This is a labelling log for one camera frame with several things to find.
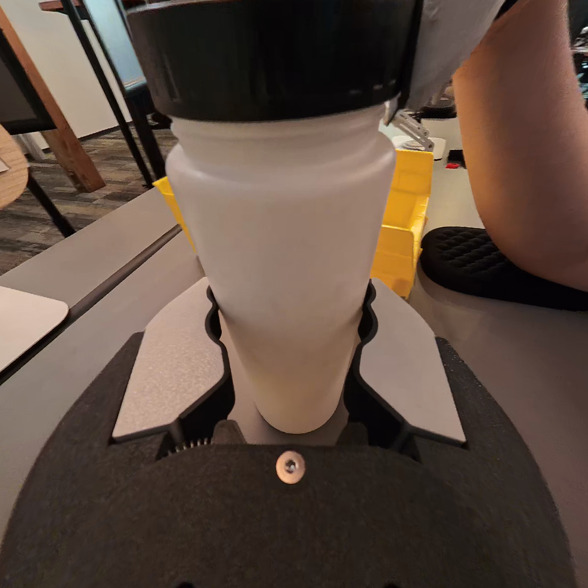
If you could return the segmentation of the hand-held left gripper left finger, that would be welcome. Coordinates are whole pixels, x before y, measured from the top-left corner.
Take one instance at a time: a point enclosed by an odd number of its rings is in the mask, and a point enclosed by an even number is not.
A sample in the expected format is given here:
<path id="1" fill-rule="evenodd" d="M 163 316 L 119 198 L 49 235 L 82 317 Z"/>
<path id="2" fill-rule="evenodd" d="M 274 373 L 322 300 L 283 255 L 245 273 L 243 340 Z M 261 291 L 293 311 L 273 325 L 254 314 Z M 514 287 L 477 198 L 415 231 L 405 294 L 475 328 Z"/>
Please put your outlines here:
<path id="1" fill-rule="evenodd" d="M 211 441 L 234 404 L 219 306 L 206 277 L 147 325 L 130 373 L 112 441 L 158 433 L 183 447 Z"/>

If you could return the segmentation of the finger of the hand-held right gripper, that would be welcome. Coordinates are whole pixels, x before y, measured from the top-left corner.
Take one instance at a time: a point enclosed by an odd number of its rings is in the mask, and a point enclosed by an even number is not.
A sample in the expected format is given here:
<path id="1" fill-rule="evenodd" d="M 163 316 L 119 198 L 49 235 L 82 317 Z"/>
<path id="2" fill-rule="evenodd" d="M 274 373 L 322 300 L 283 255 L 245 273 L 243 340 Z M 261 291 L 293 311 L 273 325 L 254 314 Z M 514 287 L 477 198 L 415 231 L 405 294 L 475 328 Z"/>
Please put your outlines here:
<path id="1" fill-rule="evenodd" d="M 383 124 L 416 112 L 438 92 L 488 32 L 503 1 L 417 1 L 401 57 L 400 88 L 387 101 Z"/>

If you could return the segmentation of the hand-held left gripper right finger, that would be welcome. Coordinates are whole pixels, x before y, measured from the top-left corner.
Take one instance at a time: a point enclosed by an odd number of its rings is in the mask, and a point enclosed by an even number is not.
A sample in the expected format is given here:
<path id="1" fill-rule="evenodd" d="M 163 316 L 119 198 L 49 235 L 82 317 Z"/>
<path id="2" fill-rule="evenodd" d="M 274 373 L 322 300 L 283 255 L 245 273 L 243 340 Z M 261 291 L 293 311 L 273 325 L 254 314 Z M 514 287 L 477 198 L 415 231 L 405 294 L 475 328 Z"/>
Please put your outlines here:
<path id="1" fill-rule="evenodd" d="M 357 334 L 343 403 L 368 446 L 402 450 L 415 437 L 466 445 L 432 329 L 377 278 L 368 284 Z"/>

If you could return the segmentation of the yellow plastic bin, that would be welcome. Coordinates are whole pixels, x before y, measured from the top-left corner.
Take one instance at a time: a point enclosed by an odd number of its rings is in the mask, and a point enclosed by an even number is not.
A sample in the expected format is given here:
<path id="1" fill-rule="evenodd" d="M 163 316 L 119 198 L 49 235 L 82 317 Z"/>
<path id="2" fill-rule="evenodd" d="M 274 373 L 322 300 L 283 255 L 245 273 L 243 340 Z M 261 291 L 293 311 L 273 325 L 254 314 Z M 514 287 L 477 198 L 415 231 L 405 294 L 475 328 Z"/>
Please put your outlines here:
<path id="1" fill-rule="evenodd" d="M 433 155 L 382 134 L 348 153 L 240 153 L 220 161 L 177 145 L 156 182 L 229 305 L 275 283 L 273 297 L 338 301 L 376 277 L 407 298 L 427 219 Z"/>

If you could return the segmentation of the white plastic bottle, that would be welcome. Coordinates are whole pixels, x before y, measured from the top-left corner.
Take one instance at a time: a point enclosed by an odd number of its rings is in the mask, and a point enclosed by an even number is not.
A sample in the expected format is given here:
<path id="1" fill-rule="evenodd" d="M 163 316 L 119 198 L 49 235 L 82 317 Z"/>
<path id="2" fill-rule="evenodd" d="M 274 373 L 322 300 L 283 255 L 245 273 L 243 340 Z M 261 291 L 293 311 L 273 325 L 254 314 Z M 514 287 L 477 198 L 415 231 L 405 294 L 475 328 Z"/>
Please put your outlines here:
<path id="1" fill-rule="evenodd" d="M 384 113 L 172 118 L 168 180 L 254 403 L 284 433 L 339 404 L 394 172 Z"/>

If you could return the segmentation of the black bottle lid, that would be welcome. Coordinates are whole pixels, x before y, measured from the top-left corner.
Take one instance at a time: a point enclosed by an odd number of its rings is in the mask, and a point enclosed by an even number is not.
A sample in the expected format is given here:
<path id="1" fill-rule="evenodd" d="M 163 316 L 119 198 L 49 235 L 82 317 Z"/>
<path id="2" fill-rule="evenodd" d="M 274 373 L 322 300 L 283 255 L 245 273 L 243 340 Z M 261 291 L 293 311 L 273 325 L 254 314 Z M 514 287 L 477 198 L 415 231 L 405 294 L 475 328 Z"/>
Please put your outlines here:
<path id="1" fill-rule="evenodd" d="M 252 123 L 401 96 L 422 11 L 422 1 L 164 1 L 127 22 L 158 111 Z"/>

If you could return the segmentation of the person's right forearm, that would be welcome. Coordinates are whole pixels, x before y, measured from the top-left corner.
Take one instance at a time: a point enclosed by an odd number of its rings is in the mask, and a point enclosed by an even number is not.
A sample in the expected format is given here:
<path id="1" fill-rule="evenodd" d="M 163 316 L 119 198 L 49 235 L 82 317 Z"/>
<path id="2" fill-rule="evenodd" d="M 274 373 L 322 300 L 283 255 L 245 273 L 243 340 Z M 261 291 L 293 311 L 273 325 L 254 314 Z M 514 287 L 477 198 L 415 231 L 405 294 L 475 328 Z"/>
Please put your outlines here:
<path id="1" fill-rule="evenodd" d="M 516 1 L 453 75 L 475 206 L 522 270 L 587 291 L 587 109 L 567 1 Z"/>

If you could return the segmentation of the white metal desk stand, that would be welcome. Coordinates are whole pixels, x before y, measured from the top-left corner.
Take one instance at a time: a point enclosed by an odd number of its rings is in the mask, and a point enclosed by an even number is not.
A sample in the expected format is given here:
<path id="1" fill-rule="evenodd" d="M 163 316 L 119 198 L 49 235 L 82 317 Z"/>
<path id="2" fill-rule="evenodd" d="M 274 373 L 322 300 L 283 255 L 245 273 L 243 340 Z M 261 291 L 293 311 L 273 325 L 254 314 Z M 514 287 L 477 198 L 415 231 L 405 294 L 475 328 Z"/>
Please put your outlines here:
<path id="1" fill-rule="evenodd" d="M 400 135 L 392 138 L 392 143 L 397 150 L 429 152 L 434 161 L 443 159 L 446 148 L 446 140 L 434 138 L 412 113 L 406 110 L 398 111 L 393 120 L 393 126 L 401 131 Z"/>

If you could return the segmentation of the black wrist rest pad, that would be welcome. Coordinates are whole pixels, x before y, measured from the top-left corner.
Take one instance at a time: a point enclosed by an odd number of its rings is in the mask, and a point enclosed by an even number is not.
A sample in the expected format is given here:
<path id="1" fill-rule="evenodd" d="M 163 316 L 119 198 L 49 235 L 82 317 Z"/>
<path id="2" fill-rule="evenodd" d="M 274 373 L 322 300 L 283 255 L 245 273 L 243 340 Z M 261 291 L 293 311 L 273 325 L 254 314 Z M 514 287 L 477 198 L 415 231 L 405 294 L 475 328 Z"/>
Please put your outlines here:
<path id="1" fill-rule="evenodd" d="M 478 298 L 587 312 L 587 293 L 518 268 L 479 228 L 441 227 L 422 239 L 420 266 L 439 286 Z"/>

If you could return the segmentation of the white stand base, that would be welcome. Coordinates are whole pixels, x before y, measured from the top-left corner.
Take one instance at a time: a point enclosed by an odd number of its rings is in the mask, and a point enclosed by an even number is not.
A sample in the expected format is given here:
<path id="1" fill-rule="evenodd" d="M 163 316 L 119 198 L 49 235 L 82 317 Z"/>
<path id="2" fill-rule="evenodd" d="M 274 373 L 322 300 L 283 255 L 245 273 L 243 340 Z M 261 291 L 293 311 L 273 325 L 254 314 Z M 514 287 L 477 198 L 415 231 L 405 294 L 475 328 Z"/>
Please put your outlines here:
<path id="1" fill-rule="evenodd" d="M 67 303 L 1 286 L 1 371 L 63 323 Z"/>

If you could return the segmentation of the wooden document board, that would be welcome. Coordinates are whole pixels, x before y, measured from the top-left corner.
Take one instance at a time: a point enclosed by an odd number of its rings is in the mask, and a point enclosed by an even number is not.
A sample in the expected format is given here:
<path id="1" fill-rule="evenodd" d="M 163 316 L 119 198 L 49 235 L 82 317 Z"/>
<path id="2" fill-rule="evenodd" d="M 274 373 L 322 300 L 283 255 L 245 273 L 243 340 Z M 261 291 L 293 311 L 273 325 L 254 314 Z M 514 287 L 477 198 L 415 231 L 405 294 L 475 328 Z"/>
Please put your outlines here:
<path id="1" fill-rule="evenodd" d="M 1 209 L 15 202 L 25 191 L 28 162 L 19 144 L 1 126 Z"/>

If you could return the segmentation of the black framed glass panel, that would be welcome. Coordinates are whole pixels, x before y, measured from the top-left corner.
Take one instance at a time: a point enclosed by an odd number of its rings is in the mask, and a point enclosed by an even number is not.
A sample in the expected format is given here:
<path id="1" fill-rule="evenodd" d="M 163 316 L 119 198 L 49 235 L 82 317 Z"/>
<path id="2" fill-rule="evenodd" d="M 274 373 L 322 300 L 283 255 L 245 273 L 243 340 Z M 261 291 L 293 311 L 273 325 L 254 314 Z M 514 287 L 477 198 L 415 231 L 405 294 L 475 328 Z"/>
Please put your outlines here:
<path id="1" fill-rule="evenodd" d="M 130 154 L 147 187 L 165 176 L 164 156 L 155 131 L 171 121 L 156 110 L 130 38 L 127 8 L 143 1 L 83 1 L 65 13 L 104 93 Z"/>

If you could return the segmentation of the brown wooden post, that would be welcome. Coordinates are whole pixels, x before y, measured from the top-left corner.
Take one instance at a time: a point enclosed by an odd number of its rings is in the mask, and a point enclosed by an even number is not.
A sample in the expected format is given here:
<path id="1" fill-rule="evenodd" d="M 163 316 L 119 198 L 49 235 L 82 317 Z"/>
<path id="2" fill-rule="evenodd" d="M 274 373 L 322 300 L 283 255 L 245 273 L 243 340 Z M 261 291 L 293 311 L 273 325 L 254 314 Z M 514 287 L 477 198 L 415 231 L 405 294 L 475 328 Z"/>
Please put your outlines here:
<path id="1" fill-rule="evenodd" d="M 3 9 L 1 10 L 1 32 L 53 124 L 52 128 L 41 130 L 40 134 L 48 143 L 58 164 L 80 192 L 91 193 L 105 187 L 105 182 L 95 164 L 82 147 Z"/>

